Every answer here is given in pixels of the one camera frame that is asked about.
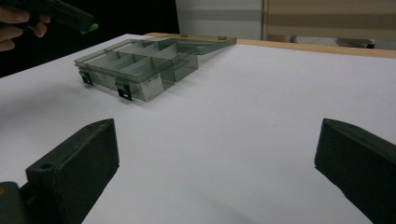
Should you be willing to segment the clear grey compartment box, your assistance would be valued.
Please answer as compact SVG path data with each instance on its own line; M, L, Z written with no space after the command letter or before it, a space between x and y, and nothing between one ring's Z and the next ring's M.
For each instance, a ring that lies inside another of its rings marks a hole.
M234 37L164 35L126 39L75 60L84 83L148 102L198 69L198 57L236 43Z

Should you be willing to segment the wooden desk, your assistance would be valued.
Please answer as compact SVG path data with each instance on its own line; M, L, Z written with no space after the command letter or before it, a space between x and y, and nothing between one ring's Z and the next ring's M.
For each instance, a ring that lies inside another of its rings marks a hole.
M263 34L396 41L396 0L262 0Z

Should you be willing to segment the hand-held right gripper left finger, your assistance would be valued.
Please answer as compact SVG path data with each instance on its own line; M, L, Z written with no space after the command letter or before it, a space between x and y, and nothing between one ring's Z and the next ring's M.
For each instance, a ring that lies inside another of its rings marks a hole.
M35 224L81 224L120 166L115 121L89 124L26 169Z

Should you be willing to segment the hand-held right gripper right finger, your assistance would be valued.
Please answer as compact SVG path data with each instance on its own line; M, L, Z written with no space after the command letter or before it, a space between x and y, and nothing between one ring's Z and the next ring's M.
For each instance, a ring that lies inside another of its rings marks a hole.
M374 224L396 224L396 145L325 119L314 164Z

